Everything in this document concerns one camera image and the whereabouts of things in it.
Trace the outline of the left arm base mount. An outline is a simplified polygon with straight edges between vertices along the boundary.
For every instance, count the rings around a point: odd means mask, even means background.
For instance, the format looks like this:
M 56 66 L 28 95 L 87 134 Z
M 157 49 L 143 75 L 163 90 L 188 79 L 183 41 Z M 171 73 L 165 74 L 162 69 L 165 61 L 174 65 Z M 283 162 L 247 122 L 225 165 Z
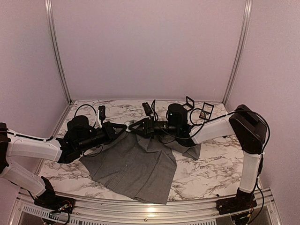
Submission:
M 55 213 L 59 211 L 72 213 L 75 199 L 56 195 L 50 181 L 43 176 L 41 178 L 45 183 L 45 192 L 35 198 L 34 204 L 43 208 L 50 209 Z

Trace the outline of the blue night scene brooch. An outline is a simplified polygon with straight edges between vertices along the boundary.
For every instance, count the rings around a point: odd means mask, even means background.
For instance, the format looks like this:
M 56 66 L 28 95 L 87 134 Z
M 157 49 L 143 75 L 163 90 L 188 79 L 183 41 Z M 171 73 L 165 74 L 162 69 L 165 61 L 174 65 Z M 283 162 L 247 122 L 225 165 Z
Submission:
M 130 121 L 124 122 L 124 125 L 126 126 L 126 131 L 131 132 L 131 130 L 129 129 L 129 126 L 131 125 Z

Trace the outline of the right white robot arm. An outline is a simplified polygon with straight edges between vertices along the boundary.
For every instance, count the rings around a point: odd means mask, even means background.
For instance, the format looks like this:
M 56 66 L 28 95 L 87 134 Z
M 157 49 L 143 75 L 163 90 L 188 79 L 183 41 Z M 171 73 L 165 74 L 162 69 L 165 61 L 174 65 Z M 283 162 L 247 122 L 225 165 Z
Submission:
M 239 105 L 235 111 L 205 120 L 201 124 L 191 121 L 196 109 L 187 110 L 184 105 L 173 103 L 168 106 L 166 121 L 158 120 L 154 106 L 143 104 L 146 118 L 128 125 L 127 129 L 144 138 L 167 135 L 174 138 L 178 146 L 190 149 L 204 141 L 235 135 L 243 150 L 242 177 L 232 206 L 244 209 L 250 203 L 258 177 L 263 166 L 263 152 L 270 139 L 267 121 L 246 105 Z

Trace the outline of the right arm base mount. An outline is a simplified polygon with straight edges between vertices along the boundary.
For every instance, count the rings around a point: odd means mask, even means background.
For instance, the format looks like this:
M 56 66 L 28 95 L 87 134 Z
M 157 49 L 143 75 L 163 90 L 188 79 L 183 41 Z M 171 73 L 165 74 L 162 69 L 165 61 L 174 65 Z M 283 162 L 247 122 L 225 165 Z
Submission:
M 257 206 L 254 192 L 244 192 L 239 188 L 235 197 L 225 198 L 216 201 L 216 209 L 220 215 L 253 209 Z

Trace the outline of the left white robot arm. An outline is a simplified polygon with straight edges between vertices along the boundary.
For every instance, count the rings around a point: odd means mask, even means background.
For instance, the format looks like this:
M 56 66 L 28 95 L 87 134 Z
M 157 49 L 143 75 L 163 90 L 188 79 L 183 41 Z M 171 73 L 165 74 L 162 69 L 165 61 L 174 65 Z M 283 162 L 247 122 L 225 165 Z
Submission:
M 127 125 L 105 121 L 105 107 L 99 106 L 94 126 L 84 115 L 75 115 L 67 123 L 63 138 L 42 139 L 9 130 L 6 123 L 0 125 L 0 176 L 35 196 L 35 202 L 54 209 L 59 205 L 50 181 L 37 176 L 13 160 L 13 157 L 41 158 L 69 164 L 85 151 L 107 145 L 116 140 Z

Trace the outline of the grey button-up shirt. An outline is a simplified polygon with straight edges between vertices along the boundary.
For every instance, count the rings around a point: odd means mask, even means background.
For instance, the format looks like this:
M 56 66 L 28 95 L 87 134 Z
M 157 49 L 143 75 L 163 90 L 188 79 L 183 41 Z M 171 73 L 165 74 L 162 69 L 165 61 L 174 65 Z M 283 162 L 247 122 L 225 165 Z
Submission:
M 184 147 L 166 138 L 124 132 L 95 157 L 81 157 L 93 181 L 143 203 L 166 204 L 177 168 L 173 151 L 198 160 L 201 145 Z

